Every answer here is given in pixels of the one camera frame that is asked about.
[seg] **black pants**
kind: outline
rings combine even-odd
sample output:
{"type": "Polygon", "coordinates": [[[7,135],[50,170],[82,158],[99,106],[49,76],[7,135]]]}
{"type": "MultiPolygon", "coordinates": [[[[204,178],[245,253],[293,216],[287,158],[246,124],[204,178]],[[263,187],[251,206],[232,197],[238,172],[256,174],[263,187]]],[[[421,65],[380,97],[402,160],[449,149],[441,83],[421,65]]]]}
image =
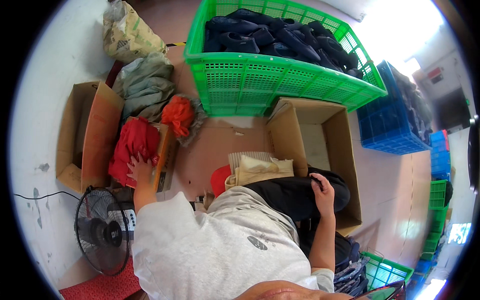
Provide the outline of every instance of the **black pants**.
{"type": "MultiPolygon", "coordinates": [[[[348,204],[350,190],[338,174],[312,167],[308,168],[308,173],[319,173],[328,179],[335,190],[335,212],[348,204]]],[[[250,183],[245,187],[259,194],[271,208],[289,216],[294,222],[300,221],[300,228],[297,228],[300,248],[308,257],[320,221],[310,177],[269,179],[250,183]]]]}

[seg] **orange plastic bag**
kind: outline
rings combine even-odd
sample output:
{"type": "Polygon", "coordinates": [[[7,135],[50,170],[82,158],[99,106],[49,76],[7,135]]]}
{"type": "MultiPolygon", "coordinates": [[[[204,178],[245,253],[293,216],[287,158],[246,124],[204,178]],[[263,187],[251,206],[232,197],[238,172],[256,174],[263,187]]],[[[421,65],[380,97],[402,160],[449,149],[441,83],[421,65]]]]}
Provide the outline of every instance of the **orange plastic bag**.
{"type": "Polygon", "coordinates": [[[185,97],[173,96],[170,103],[162,111],[162,123],[173,129],[176,137],[188,136],[195,112],[190,105],[190,100],[185,97]]]}

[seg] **power cord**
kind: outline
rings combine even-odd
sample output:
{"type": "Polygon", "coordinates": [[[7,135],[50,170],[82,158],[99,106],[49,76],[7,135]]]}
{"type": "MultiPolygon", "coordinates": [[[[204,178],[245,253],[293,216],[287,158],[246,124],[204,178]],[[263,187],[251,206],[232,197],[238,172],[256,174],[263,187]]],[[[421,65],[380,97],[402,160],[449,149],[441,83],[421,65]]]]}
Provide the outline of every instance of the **power cord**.
{"type": "Polygon", "coordinates": [[[24,196],[19,195],[19,194],[14,194],[14,195],[15,195],[15,196],[22,197],[22,198],[27,199],[27,200],[39,200],[39,199],[43,199],[43,198],[46,198],[46,197],[50,197],[50,196],[53,196],[53,195],[56,195],[56,194],[60,194],[61,192],[62,192],[62,193],[65,193],[65,194],[67,194],[67,195],[70,195],[70,196],[72,196],[73,198],[75,198],[75,199],[77,199],[77,200],[80,200],[80,198],[78,198],[77,196],[74,196],[74,195],[70,194],[69,192],[64,192],[64,191],[55,192],[55,193],[53,193],[53,194],[46,195],[46,196],[43,196],[43,197],[40,197],[40,198],[27,198],[27,197],[24,197],[24,196]]]}

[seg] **white t-shirt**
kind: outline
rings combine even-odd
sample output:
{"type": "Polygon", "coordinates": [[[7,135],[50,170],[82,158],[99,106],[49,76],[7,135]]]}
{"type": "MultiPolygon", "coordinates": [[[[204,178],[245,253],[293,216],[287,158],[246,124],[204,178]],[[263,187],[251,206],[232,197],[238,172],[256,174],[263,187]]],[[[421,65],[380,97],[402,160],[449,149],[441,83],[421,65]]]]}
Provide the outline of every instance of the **white t-shirt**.
{"type": "Polygon", "coordinates": [[[333,292],[331,270],[311,274],[291,219],[236,186],[208,214],[182,192],[137,215],[133,268],[150,299],[233,299],[256,283],[286,280],[333,292]]]}

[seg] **electric fan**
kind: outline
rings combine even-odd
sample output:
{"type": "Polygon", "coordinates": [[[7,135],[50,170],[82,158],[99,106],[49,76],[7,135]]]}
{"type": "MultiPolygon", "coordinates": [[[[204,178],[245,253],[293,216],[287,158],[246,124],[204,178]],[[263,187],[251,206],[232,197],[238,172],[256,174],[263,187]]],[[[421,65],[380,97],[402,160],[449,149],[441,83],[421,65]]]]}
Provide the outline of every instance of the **electric fan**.
{"type": "Polygon", "coordinates": [[[75,234],[83,255],[99,272],[115,276],[130,255],[129,220],[117,199],[104,188],[89,186],[75,215],[75,234]]]}

